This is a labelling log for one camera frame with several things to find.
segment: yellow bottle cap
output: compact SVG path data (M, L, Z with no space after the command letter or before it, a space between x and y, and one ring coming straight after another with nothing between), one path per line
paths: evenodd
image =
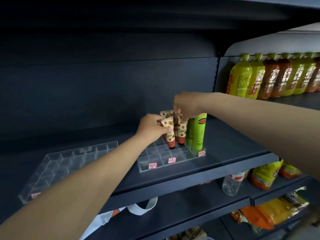
M301 58L302 53L293 53L293 58Z
M240 56L241 59L245 59L245 60L248 60L249 57L250 57L249 54L242 54L242 55Z
M305 54L304 54L304 57L305 58L311 58L313 56L313 53L312 52L306 52Z
M282 53L282 54L281 54L281 58L282 58L282 59L288 59L289 56L290 56L290 53Z
M277 55L276 53L268 54L268 58L269 58L269 59L273 59L273 60L274 60L275 58L277 58L277 56L278 56L278 55Z
M262 58L262 53L258 53L254 55L254 59L261 59Z

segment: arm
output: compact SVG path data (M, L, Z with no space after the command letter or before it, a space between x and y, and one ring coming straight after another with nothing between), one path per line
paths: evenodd
M224 93L175 96L182 119L208 113L227 123L302 172L320 180L320 111Z
M160 115L141 119L135 136L73 173L24 206L0 226L0 239L78 240L140 153L169 128Z

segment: clear water bottle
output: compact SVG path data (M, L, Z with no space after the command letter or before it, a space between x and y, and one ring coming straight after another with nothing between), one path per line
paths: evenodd
M245 176L244 172L238 172L224 177L222 190L229 196L235 196L238 193L241 182Z

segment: clear acrylic organizer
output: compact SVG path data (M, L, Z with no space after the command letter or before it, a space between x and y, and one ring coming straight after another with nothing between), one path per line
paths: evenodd
M196 151L190 145L180 145L176 141L174 148L169 148L166 141L161 137L150 144L138 157L139 172L165 167L168 165L185 162L206 155L206 148Z
M63 152L47 154L18 195L23 204L37 197L51 185L106 155L118 146L118 141Z

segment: green tube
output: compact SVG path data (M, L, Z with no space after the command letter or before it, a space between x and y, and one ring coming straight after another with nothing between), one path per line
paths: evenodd
M203 137L205 135L207 114L202 113L194 119L194 132L192 148L200 151L202 150Z
M195 129L195 119L188 119L188 124L186 125L187 130L186 130L186 140L188 142L189 145L192 145L193 143L193 132Z

